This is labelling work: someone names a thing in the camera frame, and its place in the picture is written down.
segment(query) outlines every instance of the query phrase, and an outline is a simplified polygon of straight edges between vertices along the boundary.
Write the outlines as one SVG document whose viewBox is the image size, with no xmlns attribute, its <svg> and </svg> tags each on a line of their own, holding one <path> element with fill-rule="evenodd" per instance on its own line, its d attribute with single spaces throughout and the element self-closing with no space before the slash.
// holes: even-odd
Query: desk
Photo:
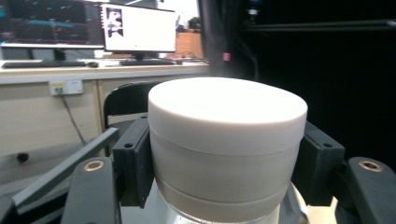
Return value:
<svg viewBox="0 0 396 224">
<path fill-rule="evenodd" d="M 0 69 L 0 156 L 79 142 L 61 98 L 50 95 L 49 81 L 83 81 L 84 92 L 67 95 L 65 100 L 82 136 L 89 141 L 103 131 L 103 102 L 118 86 L 202 76 L 208 76 L 205 63 Z"/>
</svg>

